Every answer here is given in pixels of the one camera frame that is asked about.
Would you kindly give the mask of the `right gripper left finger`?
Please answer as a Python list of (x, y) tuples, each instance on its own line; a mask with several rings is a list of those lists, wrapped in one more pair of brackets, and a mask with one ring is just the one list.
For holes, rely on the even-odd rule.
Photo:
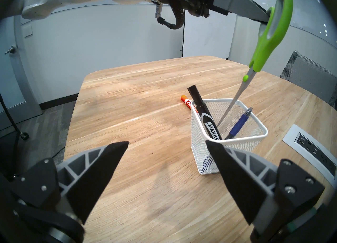
[(85, 224), (128, 145), (122, 141), (86, 150), (58, 165), (44, 158), (12, 182), (12, 193), (30, 207), (71, 213)]

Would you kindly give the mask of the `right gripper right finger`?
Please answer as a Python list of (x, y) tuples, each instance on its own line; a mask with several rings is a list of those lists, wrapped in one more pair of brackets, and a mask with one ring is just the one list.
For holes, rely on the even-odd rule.
[(206, 141), (227, 190), (248, 224), (288, 223), (317, 203), (324, 185), (290, 159), (278, 166), (254, 153)]

